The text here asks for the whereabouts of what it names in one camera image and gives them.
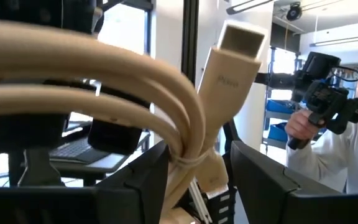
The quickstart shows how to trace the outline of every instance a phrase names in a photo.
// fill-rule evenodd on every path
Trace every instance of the cable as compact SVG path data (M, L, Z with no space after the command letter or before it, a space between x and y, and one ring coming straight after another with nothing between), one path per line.
M252 32L252 40L264 39L264 35L256 34ZM262 45L262 41L250 44L253 51L245 49L247 54L252 52L250 56L236 51L242 47L239 44L223 43L219 44L222 50L212 49L198 95L176 68L148 56L100 43L88 35L0 23L0 80L98 80L109 88L155 103L171 118L173 125L122 98L47 85L0 85L0 115L75 111L106 122L151 129L165 140L172 155L162 210L166 213L185 193L196 171L205 170L212 162L218 164L213 173L203 176L197 173L201 189L216 189L227 184L223 160L213 151L213 146L220 127L238 113L255 79L260 67L260 62L255 61L258 45ZM229 68L227 77L222 75L225 66L219 67L222 62ZM238 88L227 86L228 80ZM234 103L228 104L228 97ZM225 110L219 111L222 105Z

